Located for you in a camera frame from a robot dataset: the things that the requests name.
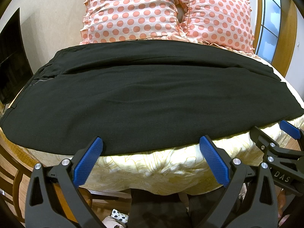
polka dot fabric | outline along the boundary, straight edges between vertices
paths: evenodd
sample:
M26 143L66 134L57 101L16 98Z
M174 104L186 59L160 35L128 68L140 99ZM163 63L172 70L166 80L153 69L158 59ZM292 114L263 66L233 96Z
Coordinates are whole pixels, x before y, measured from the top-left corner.
M180 36L174 0L85 0L82 42Z
M181 28L187 38L253 52L249 0L178 0L185 9Z
M119 224L121 224L123 227L126 227L126 224L128 222L129 216L126 214L123 214L121 212L118 212L116 209L112 210L112 218L114 218Z

clamp jaw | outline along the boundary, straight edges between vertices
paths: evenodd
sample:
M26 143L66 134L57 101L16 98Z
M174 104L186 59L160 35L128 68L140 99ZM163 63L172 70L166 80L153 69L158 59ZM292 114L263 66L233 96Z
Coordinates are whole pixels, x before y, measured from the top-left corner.
M52 167L44 167L40 163L35 165L26 195L26 227L106 228L78 191L79 185L85 184L102 149L102 139L96 137L71 160L64 159L59 165ZM78 223L66 218L53 183L59 183Z
M200 139L200 150L216 180L226 189L197 228L277 228L278 205L270 167L266 163L249 166L238 158L230 158L207 135ZM246 194L237 216L227 220L243 183L247 182L250 194Z

mattress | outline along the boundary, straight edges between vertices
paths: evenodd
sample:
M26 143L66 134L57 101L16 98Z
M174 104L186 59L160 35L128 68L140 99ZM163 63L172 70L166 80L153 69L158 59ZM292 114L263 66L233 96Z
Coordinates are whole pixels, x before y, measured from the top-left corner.
M255 60L271 66L263 59ZM304 108L304 102L294 88L276 69L274 73L282 82L286 82L291 93ZM289 122L296 127L304 127L304 115ZM262 130L281 147L285 147L290 139L290 136L280 130L278 123L270 124ZM31 167L37 161L45 166L52 166L59 164L64 158L72 158L72 155L50 154L20 147L8 141L1 129L0 134L18 158ZM232 158L238 157L245 164L258 165L262 161L262 152L250 140L249 132L220 138L213 142L217 147L226 150ZM166 150L99 157L86 184L82 187L96 191L137 188L159 195L177 192L198 195L212 191L220 185L202 156L199 145L194 144Z

black cloth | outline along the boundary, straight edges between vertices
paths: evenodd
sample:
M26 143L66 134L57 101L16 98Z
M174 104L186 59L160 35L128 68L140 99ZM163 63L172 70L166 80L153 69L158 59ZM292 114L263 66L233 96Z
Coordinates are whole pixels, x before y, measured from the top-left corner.
M20 146L102 155L230 136L304 110L273 69L216 47L168 40L80 45L41 67L0 120Z
M131 189L131 196L128 228L192 228L178 194L159 196L146 190Z
M212 207L221 198L224 187L189 198L189 212L178 194L160 196L145 190L131 189L132 204L128 228L199 228ZM236 217L240 200L236 201L227 223Z

television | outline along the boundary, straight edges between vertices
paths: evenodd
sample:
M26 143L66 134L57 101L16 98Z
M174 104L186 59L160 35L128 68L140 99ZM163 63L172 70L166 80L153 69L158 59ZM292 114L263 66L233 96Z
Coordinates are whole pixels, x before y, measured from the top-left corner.
M0 102L8 104L33 76L20 28L20 8L0 32Z

